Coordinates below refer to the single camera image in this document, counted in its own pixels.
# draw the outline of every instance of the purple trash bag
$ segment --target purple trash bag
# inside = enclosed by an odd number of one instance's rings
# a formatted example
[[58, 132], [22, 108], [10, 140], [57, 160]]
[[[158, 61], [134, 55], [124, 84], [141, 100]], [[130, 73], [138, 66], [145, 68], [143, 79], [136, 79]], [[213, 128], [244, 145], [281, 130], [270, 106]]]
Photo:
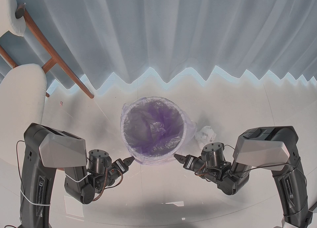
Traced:
[[122, 108], [121, 135], [140, 164], [160, 165], [173, 160], [173, 154], [195, 133], [195, 123], [168, 99], [140, 98]]

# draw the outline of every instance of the cylindrical motor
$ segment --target cylindrical motor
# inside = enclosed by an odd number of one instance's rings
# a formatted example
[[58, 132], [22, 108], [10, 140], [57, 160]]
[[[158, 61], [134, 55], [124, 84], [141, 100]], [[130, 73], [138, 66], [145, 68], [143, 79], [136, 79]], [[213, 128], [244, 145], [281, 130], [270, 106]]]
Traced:
[[223, 144], [209, 143], [201, 152], [201, 159], [206, 162], [207, 168], [219, 166], [224, 162]]
[[91, 170], [93, 173], [96, 174], [104, 174], [106, 167], [108, 164], [104, 164], [110, 158], [109, 154], [103, 150], [91, 150], [89, 151], [89, 167], [88, 169]]

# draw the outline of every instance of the white chair cushion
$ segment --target white chair cushion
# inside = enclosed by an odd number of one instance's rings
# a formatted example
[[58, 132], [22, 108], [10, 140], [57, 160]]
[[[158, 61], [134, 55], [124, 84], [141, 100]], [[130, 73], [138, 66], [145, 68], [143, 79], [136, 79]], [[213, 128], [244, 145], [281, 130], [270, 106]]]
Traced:
[[24, 35], [25, 20], [24, 17], [16, 18], [17, 8], [17, 0], [0, 0], [0, 37], [8, 31], [17, 36]]
[[[31, 123], [41, 124], [46, 94], [46, 76], [37, 64], [18, 66], [0, 83], [0, 158], [17, 165], [16, 143]], [[20, 153], [25, 149], [20, 143]]]

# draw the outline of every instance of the tile floor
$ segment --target tile floor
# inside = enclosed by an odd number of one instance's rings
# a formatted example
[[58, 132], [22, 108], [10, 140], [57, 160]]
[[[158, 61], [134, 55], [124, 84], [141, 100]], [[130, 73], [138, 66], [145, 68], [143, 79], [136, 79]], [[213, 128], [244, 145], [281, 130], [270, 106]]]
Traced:
[[[144, 96], [172, 100], [197, 122], [199, 130], [210, 125], [217, 134], [216, 141], [233, 146], [246, 129], [293, 125], [299, 135], [297, 146], [307, 176], [309, 206], [317, 201], [316, 81], [295, 81], [289, 75], [278, 80], [272, 74], [256, 80], [248, 73], [240, 79], [212, 74], [205, 82], [199, 77], [181, 74], [170, 86], [162, 84], [155, 74], [143, 76], [130, 85], [111, 77], [106, 87], [102, 87], [106, 90], [104, 93], [94, 91], [94, 99], [80, 90], [69, 91], [57, 86], [46, 99], [42, 124], [84, 138], [87, 150], [103, 149], [113, 160], [129, 156], [120, 134], [122, 106]], [[179, 152], [199, 155], [200, 149], [193, 139]], [[233, 160], [232, 153], [230, 148], [224, 150], [228, 161]], [[18, 224], [20, 194], [16, 167], [2, 159], [0, 167], [0, 176], [6, 178], [1, 181], [0, 194], [13, 210], [12, 214], [6, 210], [0, 213], [0, 225], [10, 224], [12, 220]], [[65, 206], [64, 197], [68, 195], [64, 179], [64, 173], [57, 171], [50, 213], [53, 228], [91, 227], [96, 223], [105, 228], [269, 228], [281, 225], [282, 208], [277, 189], [271, 172], [264, 169], [252, 171], [249, 182], [236, 195], [227, 196], [216, 185], [184, 170], [178, 162], [162, 166], [133, 163], [119, 187], [109, 189], [112, 192], [105, 192], [100, 200], [83, 205], [78, 216], [66, 211], [69, 206]], [[167, 204], [171, 202], [183, 202], [184, 206]]]

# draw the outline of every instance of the curtain fold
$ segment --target curtain fold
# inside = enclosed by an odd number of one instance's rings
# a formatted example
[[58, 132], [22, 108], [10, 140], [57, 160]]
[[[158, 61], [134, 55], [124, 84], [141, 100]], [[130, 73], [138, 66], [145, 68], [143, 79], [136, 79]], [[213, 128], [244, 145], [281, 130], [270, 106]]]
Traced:
[[[112, 72], [127, 83], [148, 67], [165, 82], [186, 67], [205, 80], [217, 65], [235, 77], [317, 77], [316, 0], [17, 0], [78, 77], [98, 89]], [[18, 64], [50, 56], [27, 29], [0, 45]], [[0, 60], [0, 74], [7, 73]], [[47, 74], [66, 88], [57, 66]]]

